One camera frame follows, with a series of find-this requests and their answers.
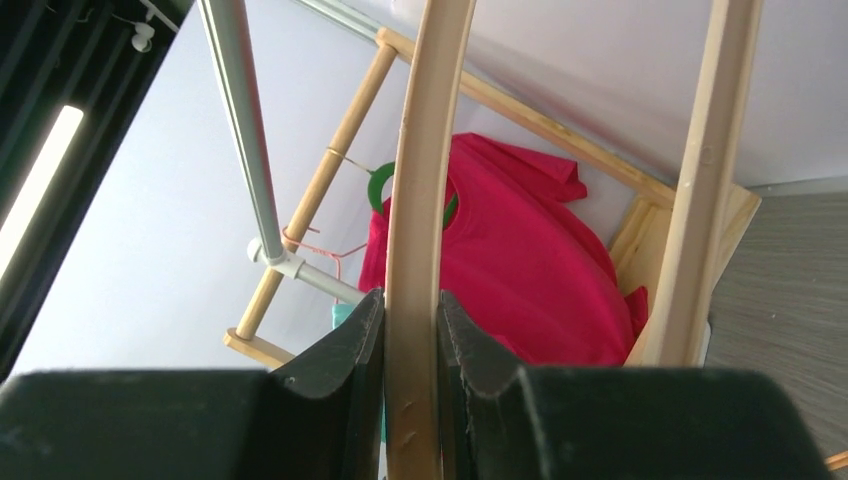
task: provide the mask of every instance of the pink wire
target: pink wire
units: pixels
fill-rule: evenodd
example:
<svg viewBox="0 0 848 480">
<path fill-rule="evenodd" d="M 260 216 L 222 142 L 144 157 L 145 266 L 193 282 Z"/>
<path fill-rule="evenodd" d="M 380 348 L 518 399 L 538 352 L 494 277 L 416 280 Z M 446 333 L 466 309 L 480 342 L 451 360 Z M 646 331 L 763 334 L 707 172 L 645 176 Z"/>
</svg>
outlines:
<svg viewBox="0 0 848 480">
<path fill-rule="evenodd" d="M 363 243 L 362 245 L 354 248 L 353 250 L 351 250 L 349 252 L 345 252 L 345 253 L 331 252 L 330 250 L 325 250 L 323 248 L 319 248 L 319 247 L 316 247 L 314 245 L 309 245 L 308 243 L 298 242 L 297 240 L 292 239 L 291 237 L 288 236 L 288 234 L 286 234 L 287 228 L 289 228 L 288 225 L 283 227 L 283 231 L 282 231 L 283 238 L 285 238 L 286 241 L 293 243 L 293 244 L 295 244 L 299 247 L 309 249 L 309 250 L 311 250 L 311 251 L 313 251 L 313 252 L 315 252 L 319 255 L 324 255 L 326 257 L 330 257 L 330 258 L 333 259 L 333 261 L 336 262 L 336 279 L 337 280 L 342 279 L 342 259 L 347 257 L 347 256 L 353 255 L 354 253 L 362 250 L 363 248 L 365 248 L 368 245 L 367 243 Z M 315 232 L 315 233 L 321 233 L 321 230 L 318 230 L 317 228 L 307 227 L 307 230 Z M 336 304 L 339 303 L 338 298 L 335 299 L 335 303 Z"/>
</svg>

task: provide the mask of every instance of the red t-shirt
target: red t-shirt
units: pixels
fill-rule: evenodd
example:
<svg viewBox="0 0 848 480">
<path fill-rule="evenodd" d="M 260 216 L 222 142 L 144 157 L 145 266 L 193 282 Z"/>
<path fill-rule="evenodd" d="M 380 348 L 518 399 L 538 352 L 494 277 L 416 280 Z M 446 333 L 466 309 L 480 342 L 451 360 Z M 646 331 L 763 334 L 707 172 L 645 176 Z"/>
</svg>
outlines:
<svg viewBox="0 0 848 480">
<path fill-rule="evenodd" d="M 562 205 L 586 197 L 577 165 L 455 135 L 446 200 L 454 192 L 440 285 L 474 322 L 528 363 L 624 363 L 647 321 L 647 292 L 621 295 L 603 243 Z M 371 218 L 364 291 L 385 285 L 391 200 L 384 206 Z"/>
</svg>

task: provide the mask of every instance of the teal cloth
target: teal cloth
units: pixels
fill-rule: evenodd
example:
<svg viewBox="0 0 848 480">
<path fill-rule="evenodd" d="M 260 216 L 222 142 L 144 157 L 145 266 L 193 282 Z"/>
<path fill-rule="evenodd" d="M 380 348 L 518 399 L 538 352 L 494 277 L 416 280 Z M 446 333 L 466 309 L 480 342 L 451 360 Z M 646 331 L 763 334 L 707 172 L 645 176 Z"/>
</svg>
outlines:
<svg viewBox="0 0 848 480">
<path fill-rule="evenodd" d="M 345 303 L 339 303 L 337 305 L 333 305 L 333 330 L 339 328 L 339 325 L 342 324 L 347 317 L 350 316 L 350 312 L 353 311 L 354 305 L 348 305 Z M 383 443 L 386 443 L 386 407 L 382 407 L 383 410 L 383 428 L 380 433 L 380 439 Z"/>
</svg>

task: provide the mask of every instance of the wooden clothes rack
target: wooden clothes rack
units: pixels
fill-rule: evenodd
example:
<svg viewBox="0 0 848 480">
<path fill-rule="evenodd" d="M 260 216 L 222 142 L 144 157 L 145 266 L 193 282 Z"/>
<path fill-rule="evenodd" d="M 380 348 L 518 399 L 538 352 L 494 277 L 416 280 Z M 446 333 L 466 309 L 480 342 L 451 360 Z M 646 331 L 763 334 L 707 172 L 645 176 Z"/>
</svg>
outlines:
<svg viewBox="0 0 848 480">
<path fill-rule="evenodd" d="M 269 254 L 279 250 L 279 237 L 269 249 L 269 239 L 276 234 L 262 227 L 276 222 L 276 212 L 271 215 L 273 206 L 263 207 L 267 197 L 273 200 L 273 192 L 262 171 L 267 169 L 267 152 L 244 5 L 232 0 L 200 4 Z M 392 478 L 441 475 L 435 312 L 442 199 L 458 92 L 636 191 L 610 256 L 623 293 L 647 287 L 651 314 L 625 365 L 698 364 L 712 290 L 760 204 L 759 197 L 731 179 L 762 0 L 713 2 L 676 189 L 464 71 L 474 6 L 475 0 L 429 0 L 417 42 L 386 28 L 378 32 L 376 55 L 288 222 L 287 234 L 293 241 L 282 241 L 288 252 L 297 250 L 295 242 L 303 239 L 395 58 L 410 63 L 392 192 L 385 298 L 384 378 Z M 228 70 L 221 61 L 227 55 L 230 60 L 241 57 L 242 68 Z M 277 368 L 293 355 L 257 335 L 283 278 L 277 266 L 269 265 L 275 268 L 265 271 L 244 316 L 226 332 L 224 343 Z"/>
</svg>

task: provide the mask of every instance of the security camera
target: security camera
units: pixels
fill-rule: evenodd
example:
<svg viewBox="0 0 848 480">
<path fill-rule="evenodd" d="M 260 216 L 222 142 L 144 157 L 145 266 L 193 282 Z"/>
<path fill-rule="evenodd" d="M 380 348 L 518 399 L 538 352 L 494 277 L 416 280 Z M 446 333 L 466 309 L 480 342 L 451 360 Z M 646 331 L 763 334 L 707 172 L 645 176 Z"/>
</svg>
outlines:
<svg viewBox="0 0 848 480">
<path fill-rule="evenodd" d="M 153 47 L 153 34 L 156 33 L 156 30 L 153 30 L 153 27 L 146 23 L 136 23 L 135 24 L 135 35 L 132 38 L 133 48 L 138 50 L 141 53 L 149 52 Z"/>
</svg>

